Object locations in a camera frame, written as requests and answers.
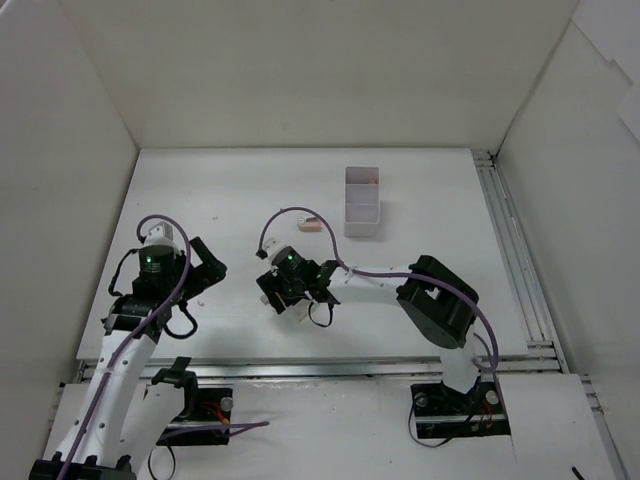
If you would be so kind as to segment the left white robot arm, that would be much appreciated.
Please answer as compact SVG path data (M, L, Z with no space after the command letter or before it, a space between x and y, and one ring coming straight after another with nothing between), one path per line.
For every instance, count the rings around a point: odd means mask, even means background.
M225 278L227 267L199 237L185 251L149 237L134 253L138 276L129 293L115 296L103 321L98 365L82 406L52 457L34 462L32 479L134 479L168 424L199 409L197 376L189 358L179 357L153 378L139 410L129 411L172 309L186 309Z

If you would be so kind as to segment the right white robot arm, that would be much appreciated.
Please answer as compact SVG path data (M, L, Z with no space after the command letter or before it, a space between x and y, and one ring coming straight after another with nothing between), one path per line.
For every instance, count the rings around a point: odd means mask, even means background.
M349 268L338 258L318 264L291 246L271 253L261 247L256 256L269 262L256 283L277 314L301 303L309 309L324 304L329 311L349 303L401 308L439 349L442 398L455 412L477 402L480 372L497 368L497 339L479 308L478 294L432 256L422 255L407 267L373 271Z

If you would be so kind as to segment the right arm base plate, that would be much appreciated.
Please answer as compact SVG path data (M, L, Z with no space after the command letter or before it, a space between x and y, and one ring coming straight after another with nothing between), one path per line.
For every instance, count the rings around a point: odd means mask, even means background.
M511 435L494 381L478 380L467 394L442 382L412 384L410 393L409 433L429 448L458 439Z

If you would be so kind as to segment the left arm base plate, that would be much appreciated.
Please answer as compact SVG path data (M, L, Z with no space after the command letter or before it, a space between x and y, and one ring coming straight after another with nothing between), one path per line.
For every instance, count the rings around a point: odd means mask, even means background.
M195 406L187 416L176 417L163 432L164 435L187 427L222 425L231 420L233 389L225 387L203 387L198 392ZM210 430L183 433L165 440L158 446L226 446L229 444L229 430Z

